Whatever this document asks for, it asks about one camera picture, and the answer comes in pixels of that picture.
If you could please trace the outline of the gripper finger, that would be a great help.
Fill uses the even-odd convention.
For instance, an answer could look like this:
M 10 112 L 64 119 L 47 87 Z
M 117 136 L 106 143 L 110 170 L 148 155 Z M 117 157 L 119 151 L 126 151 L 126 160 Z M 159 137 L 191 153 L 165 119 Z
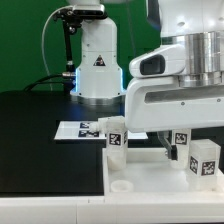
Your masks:
M 178 159 L 177 147 L 172 145 L 169 141 L 169 132 L 168 131 L 158 131 L 157 137 L 162 146 L 166 149 L 166 155 L 171 160 Z

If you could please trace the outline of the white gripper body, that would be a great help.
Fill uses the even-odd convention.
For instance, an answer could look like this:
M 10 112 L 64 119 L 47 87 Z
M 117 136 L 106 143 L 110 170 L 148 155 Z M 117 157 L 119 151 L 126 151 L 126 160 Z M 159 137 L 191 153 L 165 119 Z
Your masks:
M 131 132 L 224 126 L 224 86 L 180 88 L 175 77 L 133 78 L 125 124 Z

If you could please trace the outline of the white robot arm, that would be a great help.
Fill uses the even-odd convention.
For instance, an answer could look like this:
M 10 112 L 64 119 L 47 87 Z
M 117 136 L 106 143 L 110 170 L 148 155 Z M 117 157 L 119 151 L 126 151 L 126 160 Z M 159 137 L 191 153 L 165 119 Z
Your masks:
M 82 56 L 71 94 L 97 102 L 123 87 L 117 28 L 106 3 L 67 0 L 82 20 Z M 224 0 L 146 0 L 161 45 L 129 64 L 125 124 L 132 132 L 224 126 Z

